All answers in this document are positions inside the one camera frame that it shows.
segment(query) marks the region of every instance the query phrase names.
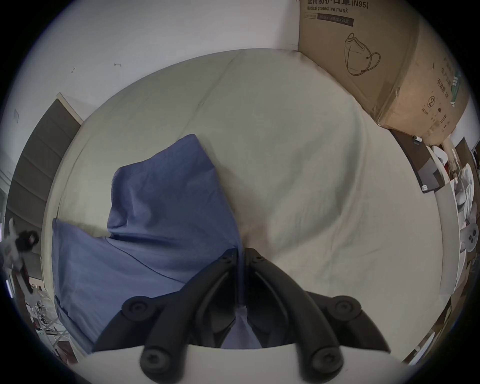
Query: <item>white bedsheet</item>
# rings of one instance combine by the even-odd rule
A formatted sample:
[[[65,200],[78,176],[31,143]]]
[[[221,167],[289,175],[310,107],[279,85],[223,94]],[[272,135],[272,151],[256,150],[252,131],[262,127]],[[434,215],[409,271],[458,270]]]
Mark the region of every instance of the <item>white bedsheet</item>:
[[[438,289],[442,234],[391,133],[298,52],[229,51],[125,88],[83,124],[55,177],[42,263],[51,281],[51,220],[107,234],[116,169],[195,133],[216,166],[244,246],[304,289],[351,295],[403,359],[448,297]]]

